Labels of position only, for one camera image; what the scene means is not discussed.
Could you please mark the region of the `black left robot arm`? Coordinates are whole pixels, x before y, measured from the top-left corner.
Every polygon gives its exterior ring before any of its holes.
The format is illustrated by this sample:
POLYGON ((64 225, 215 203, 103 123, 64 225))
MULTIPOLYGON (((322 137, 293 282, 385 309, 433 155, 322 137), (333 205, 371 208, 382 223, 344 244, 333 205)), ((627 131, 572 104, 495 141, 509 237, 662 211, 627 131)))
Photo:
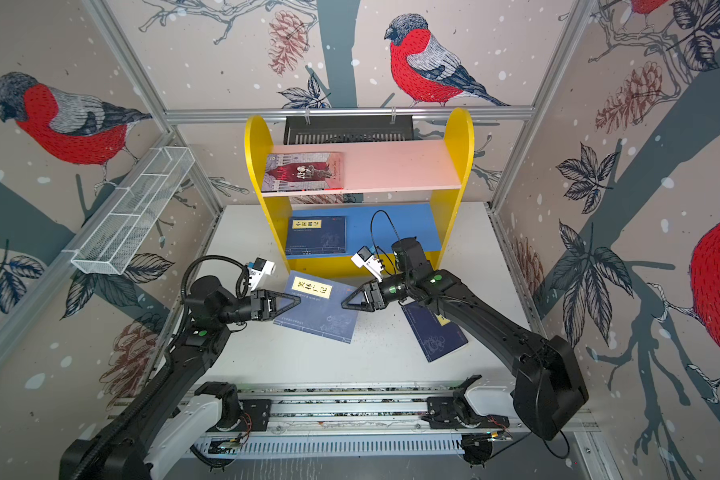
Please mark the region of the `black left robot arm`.
POLYGON ((270 321, 301 302, 296 295, 224 288, 215 276, 195 280, 184 300, 188 324, 165 363, 128 407, 95 437, 76 440, 60 460, 62 479, 162 479, 208 429, 243 418, 235 385, 207 382, 186 407, 190 389, 218 360, 231 325, 270 321))

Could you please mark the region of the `navy book yellow label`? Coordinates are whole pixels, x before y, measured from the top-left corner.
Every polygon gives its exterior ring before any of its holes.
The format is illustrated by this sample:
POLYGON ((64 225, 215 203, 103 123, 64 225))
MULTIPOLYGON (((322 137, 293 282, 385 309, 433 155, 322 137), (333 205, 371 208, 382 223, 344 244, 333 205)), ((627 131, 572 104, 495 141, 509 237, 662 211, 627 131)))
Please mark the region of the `navy book yellow label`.
POLYGON ((350 344, 358 311, 344 309, 342 302, 355 288, 344 283, 292 271, 285 293, 300 303, 274 319, 274 324, 350 344))

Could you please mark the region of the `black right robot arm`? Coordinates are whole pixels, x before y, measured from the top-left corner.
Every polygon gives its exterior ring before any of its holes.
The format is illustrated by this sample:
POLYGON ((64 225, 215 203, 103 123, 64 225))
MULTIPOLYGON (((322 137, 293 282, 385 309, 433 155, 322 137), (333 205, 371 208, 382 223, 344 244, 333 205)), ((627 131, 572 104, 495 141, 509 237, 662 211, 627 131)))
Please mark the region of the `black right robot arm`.
POLYGON ((510 393, 521 422, 537 437, 553 440, 589 400, 568 341, 546 339, 509 320, 448 270, 436 269, 413 237, 392 245, 398 273, 371 280, 341 302, 346 310, 375 312, 406 298, 465 329, 511 372, 510 393))

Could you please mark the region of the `red silver illustrated book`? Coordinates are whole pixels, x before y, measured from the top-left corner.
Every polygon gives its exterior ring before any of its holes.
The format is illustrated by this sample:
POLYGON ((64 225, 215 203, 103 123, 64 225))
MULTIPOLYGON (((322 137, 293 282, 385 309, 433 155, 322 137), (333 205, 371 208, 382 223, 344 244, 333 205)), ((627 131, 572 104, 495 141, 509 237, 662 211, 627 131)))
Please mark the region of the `red silver illustrated book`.
POLYGON ((264 193, 341 190, 344 155, 339 152, 270 154, 261 190, 264 193))

